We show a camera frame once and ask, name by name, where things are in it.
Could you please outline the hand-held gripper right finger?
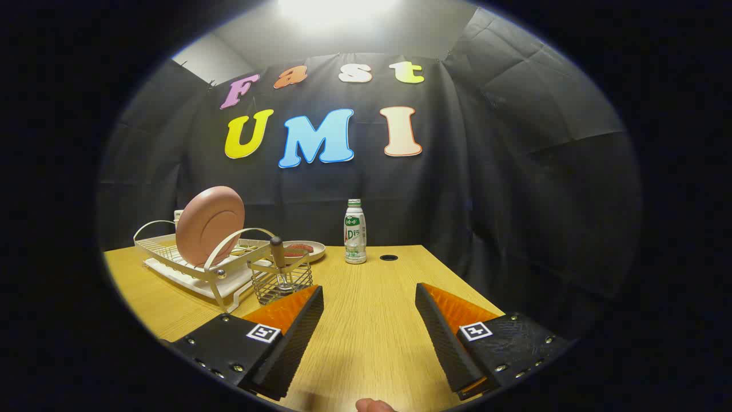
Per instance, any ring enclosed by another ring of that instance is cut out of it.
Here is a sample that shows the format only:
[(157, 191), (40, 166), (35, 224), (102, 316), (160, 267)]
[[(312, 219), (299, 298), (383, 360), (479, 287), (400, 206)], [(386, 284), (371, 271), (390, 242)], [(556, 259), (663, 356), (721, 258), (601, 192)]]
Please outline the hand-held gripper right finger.
[(497, 315), (427, 283), (416, 285), (415, 306), (461, 401), (525, 381), (574, 345), (527, 315)]

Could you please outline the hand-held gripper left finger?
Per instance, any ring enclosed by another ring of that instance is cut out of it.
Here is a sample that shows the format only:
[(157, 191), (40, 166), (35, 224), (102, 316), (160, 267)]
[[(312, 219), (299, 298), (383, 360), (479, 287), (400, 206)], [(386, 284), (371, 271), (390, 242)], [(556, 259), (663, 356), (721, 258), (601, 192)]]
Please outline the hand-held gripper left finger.
[(323, 288), (313, 285), (245, 316), (219, 315), (173, 341), (170, 349), (220, 380), (279, 401), (323, 310)]

